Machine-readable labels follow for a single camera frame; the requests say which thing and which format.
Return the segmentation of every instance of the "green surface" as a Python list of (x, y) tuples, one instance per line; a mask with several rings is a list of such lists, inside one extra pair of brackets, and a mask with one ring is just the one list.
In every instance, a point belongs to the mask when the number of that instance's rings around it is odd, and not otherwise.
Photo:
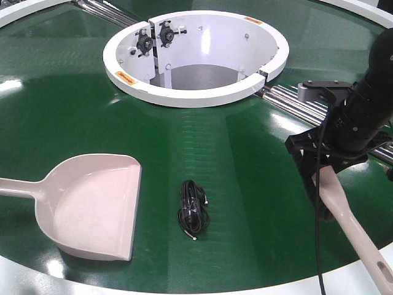
[[(287, 85), (353, 81), (382, 31), (309, 1), (111, 2), (143, 18), (216, 9), (264, 20), (289, 41), (287, 68), (273, 81)], [(159, 293), (233, 291), (314, 275), (314, 213), (283, 143), (309, 126), (256, 96), (174, 109), (125, 95), (102, 62), (105, 43), (119, 30), (70, 4), (1, 29), (0, 85), (17, 79), (22, 87), (0, 92), (0, 176), (37, 181), (77, 154), (132, 155), (143, 167), (133, 260), (61, 253), (39, 230), (33, 201), (12, 197), (0, 199), (0, 254), (44, 273), (58, 261), (69, 280)], [(379, 247), (393, 241), (393, 184), (384, 168), (371, 159), (340, 173), (355, 215)], [(211, 224), (197, 242), (176, 221), (181, 182), (189, 178), (209, 198)], [(321, 240), (324, 270), (357, 259), (335, 222), (322, 223)]]

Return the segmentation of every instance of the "metal rail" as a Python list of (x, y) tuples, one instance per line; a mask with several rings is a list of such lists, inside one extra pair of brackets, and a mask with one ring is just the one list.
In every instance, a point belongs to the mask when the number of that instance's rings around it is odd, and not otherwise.
[(119, 25), (122, 28), (139, 23), (138, 20), (129, 17), (125, 12), (106, 1), (72, 0), (72, 2), (83, 10)]
[[(256, 93), (265, 101), (283, 109), (302, 120), (319, 126), (325, 118), (327, 106), (317, 102), (301, 102), (297, 100), (297, 93), (281, 85), (264, 89), (264, 92)], [(370, 152), (374, 157), (393, 166), (393, 144), (389, 143)]]

